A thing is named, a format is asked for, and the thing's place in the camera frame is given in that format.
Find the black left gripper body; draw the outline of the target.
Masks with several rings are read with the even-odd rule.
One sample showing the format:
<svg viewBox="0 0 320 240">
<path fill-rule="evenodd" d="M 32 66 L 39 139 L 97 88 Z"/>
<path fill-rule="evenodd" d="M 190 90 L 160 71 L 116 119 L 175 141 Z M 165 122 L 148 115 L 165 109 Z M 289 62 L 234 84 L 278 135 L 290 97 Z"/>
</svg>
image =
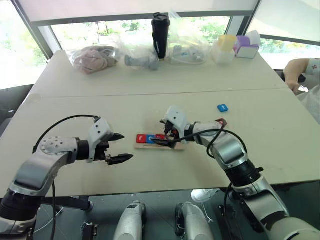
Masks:
<svg viewBox="0 0 320 240">
<path fill-rule="evenodd" d="M 111 164 L 111 155 L 108 153 L 109 140 L 114 136 L 113 133 L 106 134 L 99 138 L 99 143 L 95 147 L 95 160 L 105 161 L 107 165 Z"/>
</svg>

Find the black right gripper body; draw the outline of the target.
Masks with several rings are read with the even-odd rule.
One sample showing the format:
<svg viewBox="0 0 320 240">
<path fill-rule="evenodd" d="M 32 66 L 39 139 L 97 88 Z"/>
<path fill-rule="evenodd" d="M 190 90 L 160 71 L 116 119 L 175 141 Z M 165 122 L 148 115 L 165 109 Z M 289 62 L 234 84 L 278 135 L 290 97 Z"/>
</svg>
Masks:
<svg viewBox="0 0 320 240">
<path fill-rule="evenodd" d="M 175 140 L 180 138 L 180 134 L 178 130 L 174 127 L 173 123 L 171 123 L 168 120 L 160 120 L 160 123 L 164 125 L 164 130 L 163 130 L 164 134 L 162 139 L 165 139 L 164 138 L 165 134 L 171 134 L 171 133 L 175 134 Z"/>
</svg>

